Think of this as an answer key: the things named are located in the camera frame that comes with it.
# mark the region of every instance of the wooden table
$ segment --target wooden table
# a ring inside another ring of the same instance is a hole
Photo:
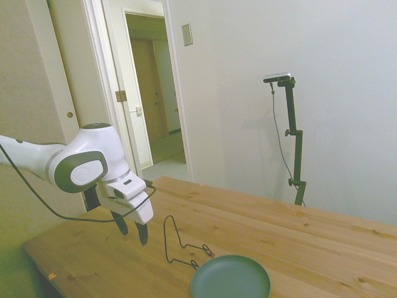
[[[172,214],[184,244],[263,265],[271,298],[397,297],[397,227],[171,178],[154,185],[146,246],[126,220],[125,237],[114,223],[67,222],[24,248],[65,297],[192,297],[194,269],[165,259],[163,222]],[[83,217],[112,218],[104,207]],[[170,258],[210,259],[182,249],[171,221],[167,235]]]

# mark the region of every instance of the black wire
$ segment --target black wire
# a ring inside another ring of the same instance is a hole
[[[282,150],[282,147],[281,147],[279,128],[278,128],[278,126],[277,126],[277,121],[276,121],[276,119],[275,119],[275,109],[274,109],[274,93],[275,93],[275,92],[274,92],[274,90],[273,90],[273,84],[272,84],[272,83],[270,83],[270,86],[271,86],[271,88],[272,88],[272,97],[273,97],[273,119],[274,119],[275,129],[276,129],[276,131],[277,131],[277,138],[278,138],[278,140],[279,140],[279,148],[280,148],[280,152],[281,152],[281,156],[282,156],[282,158],[283,158],[284,164],[285,164],[285,166],[287,167],[287,170],[288,170],[288,173],[290,174],[291,180],[293,180],[292,174],[291,174],[291,171],[290,171],[290,168],[288,167],[287,162],[285,161],[284,154],[283,154],[283,150]]]
[[[24,181],[24,183],[27,185],[27,187],[29,187],[29,189],[34,193],[34,195],[40,200],[40,202],[42,202],[44,204],[45,207],[47,207],[47,209],[49,211],[51,211],[53,214],[55,214],[56,216],[62,218],[62,219],[67,219],[67,220],[75,220],[75,221],[79,221],[79,222],[115,222],[116,220],[119,219],[123,219],[124,217],[126,217],[127,215],[131,214],[132,212],[136,211],[139,207],[141,207],[155,192],[156,192],[156,188],[152,185],[147,186],[148,188],[153,189],[153,192],[148,195],[148,197],[143,200],[138,206],[136,206],[134,209],[128,211],[126,214],[121,215],[115,219],[109,219],[109,220],[99,220],[99,219],[77,219],[76,217],[67,217],[67,216],[63,216],[59,213],[57,213],[55,210],[53,210],[45,201],[44,199],[35,191],[35,189],[30,185],[30,183],[25,179],[24,175],[19,171],[18,167],[14,164],[14,162],[11,160],[10,156],[7,154],[7,152],[5,151],[5,149],[3,148],[3,146],[0,144],[0,149],[1,151],[4,153],[4,155],[6,156],[6,158],[8,159],[8,161],[10,162],[11,166],[17,171],[18,175],[22,178],[22,180]]]

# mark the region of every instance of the door hinge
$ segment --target door hinge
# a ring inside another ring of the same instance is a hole
[[[125,94],[125,90],[116,91],[117,102],[125,102],[127,101],[127,95]]]

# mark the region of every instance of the light switch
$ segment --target light switch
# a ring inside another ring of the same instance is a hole
[[[192,45],[193,38],[192,38],[192,29],[190,28],[190,24],[186,24],[182,26],[182,34],[184,36],[185,47],[188,45]]]

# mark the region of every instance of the green plate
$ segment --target green plate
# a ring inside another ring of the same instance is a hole
[[[193,277],[194,298],[268,298],[266,270],[245,256],[218,256],[199,267]]]

